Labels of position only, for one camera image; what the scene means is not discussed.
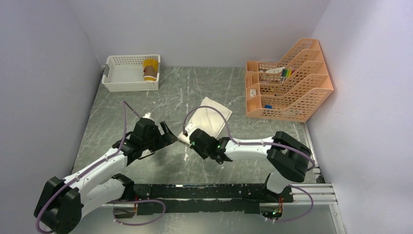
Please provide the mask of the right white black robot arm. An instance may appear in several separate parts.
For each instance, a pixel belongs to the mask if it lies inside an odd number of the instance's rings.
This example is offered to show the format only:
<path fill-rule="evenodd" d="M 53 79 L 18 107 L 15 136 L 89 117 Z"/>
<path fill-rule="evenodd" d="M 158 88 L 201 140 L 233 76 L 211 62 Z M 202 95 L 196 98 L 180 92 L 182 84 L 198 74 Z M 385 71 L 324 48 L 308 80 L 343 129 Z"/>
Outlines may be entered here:
<path fill-rule="evenodd" d="M 269 202 L 276 201 L 285 187 L 292 182 L 301 183 L 307 171 L 315 166 L 311 150 L 290 136 L 278 131 L 273 137 L 263 139 L 216 139 L 201 129 L 189 134 L 190 147 L 203 159 L 217 163 L 236 160 L 263 160 L 274 168 L 266 179 L 263 196 Z"/>

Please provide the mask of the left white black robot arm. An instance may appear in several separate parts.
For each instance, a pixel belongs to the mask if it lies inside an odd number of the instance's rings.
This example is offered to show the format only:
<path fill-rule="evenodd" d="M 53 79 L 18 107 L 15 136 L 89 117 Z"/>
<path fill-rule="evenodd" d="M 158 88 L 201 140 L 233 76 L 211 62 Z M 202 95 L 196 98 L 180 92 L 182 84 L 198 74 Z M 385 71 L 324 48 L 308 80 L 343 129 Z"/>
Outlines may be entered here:
<path fill-rule="evenodd" d="M 136 201 L 134 182 L 120 173 L 145 151 L 155 153 L 178 141 L 165 122 L 142 117 L 131 132 L 99 159 L 63 179 L 49 179 L 34 211 L 39 233 L 68 234 L 80 220 L 103 204 Z"/>

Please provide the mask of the yellow brown bear towel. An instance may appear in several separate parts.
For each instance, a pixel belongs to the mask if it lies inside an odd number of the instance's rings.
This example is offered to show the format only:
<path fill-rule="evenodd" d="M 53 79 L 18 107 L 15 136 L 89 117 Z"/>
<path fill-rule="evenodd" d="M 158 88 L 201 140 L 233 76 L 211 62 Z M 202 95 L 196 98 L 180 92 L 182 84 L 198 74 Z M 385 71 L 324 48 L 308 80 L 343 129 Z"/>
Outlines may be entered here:
<path fill-rule="evenodd" d="M 144 81 L 157 81 L 158 60 L 155 58 L 148 58 L 143 61 L 142 66 Z"/>

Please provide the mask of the white towel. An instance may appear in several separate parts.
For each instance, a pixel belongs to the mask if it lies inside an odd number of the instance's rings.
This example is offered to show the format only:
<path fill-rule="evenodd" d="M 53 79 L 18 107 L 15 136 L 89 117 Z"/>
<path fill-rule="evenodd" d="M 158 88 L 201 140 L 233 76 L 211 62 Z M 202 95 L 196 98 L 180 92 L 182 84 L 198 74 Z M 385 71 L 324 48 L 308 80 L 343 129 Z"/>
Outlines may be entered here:
<path fill-rule="evenodd" d="M 190 117 L 187 117 L 184 126 L 186 127 L 188 123 L 193 123 L 197 126 L 197 129 L 205 131 L 212 137 L 217 137 L 225 127 L 224 119 L 228 121 L 233 112 L 222 104 L 208 97 L 205 97 L 200 105 L 216 109 L 223 115 L 223 117 L 221 117 L 219 113 L 210 108 L 199 108 L 194 110 L 193 114 L 190 114 Z M 183 132 L 178 135 L 178 139 L 181 142 L 190 145 L 189 137 L 185 136 Z"/>

